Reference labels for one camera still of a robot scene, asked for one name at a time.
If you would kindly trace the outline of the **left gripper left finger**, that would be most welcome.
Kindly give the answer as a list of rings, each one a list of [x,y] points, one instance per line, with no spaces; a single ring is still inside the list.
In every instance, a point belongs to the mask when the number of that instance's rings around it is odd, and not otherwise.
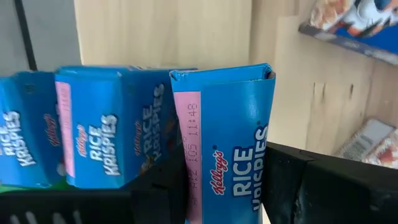
[[[183,148],[120,189],[1,194],[1,223],[178,224],[187,213]]]

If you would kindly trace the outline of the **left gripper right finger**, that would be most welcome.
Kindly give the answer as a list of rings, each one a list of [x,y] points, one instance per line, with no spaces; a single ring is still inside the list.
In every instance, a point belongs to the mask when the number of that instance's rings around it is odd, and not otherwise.
[[[267,143],[262,202],[271,223],[397,224],[397,170]]]

